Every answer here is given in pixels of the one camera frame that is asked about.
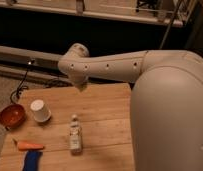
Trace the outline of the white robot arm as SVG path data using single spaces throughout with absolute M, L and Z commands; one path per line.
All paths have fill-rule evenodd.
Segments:
M 203 58 L 186 50 L 91 57 L 79 43 L 58 62 L 82 88 L 90 77 L 131 83 L 136 171 L 203 171 Z

